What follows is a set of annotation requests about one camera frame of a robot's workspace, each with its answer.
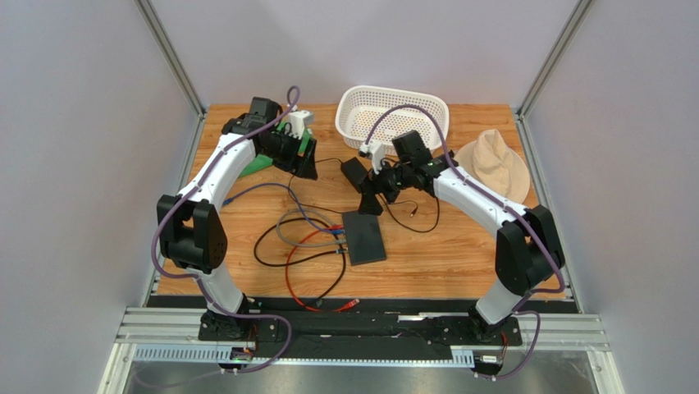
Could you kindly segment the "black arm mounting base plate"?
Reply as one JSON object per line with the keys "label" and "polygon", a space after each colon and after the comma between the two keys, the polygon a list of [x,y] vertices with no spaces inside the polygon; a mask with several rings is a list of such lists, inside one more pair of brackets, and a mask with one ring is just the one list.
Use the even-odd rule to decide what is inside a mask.
{"label": "black arm mounting base plate", "polygon": [[241,336],[208,326],[202,315],[199,340],[248,341],[259,357],[395,361],[447,360],[455,346],[523,343],[514,317],[489,328],[474,322],[473,300],[363,299],[343,310],[346,299],[330,299],[321,312],[291,298],[247,302],[251,322]]}

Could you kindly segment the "black network switch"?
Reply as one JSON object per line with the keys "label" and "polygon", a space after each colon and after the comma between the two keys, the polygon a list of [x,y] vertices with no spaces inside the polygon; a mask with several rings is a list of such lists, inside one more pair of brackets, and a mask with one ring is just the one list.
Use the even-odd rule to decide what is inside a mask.
{"label": "black network switch", "polygon": [[344,212],[342,223],[349,260],[353,267],[387,259],[378,216],[357,211]]}

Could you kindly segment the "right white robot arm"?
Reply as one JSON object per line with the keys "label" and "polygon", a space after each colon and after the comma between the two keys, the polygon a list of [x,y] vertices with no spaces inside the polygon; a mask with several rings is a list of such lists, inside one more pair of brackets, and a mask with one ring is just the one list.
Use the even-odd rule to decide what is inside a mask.
{"label": "right white robot arm", "polygon": [[392,202],[402,190],[414,188],[453,205],[486,229],[496,240],[496,280],[471,312],[481,326],[501,324],[550,277],[564,289],[564,256],[548,208],[527,208],[498,195],[457,166],[449,150],[433,157],[417,131],[400,135],[392,144],[397,163],[386,161],[380,142],[360,145],[359,155],[372,168],[355,182],[362,195],[359,211],[379,215],[378,196]]}

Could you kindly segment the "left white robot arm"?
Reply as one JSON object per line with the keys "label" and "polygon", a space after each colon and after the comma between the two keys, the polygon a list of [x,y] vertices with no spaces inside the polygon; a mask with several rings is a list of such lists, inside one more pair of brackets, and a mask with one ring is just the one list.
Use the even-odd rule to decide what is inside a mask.
{"label": "left white robot arm", "polygon": [[182,269],[180,277],[191,277],[201,287],[208,326],[239,337],[251,322],[244,292],[224,264],[228,238],[219,212],[228,192],[260,155],[284,172],[317,179],[316,140],[308,132],[313,121],[312,112],[293,102],[282,107],[269,98],[253,98],[247,112],[222,127],[217,147],[194,179],[177,195],[158,201],[153,253],[170,259]]}

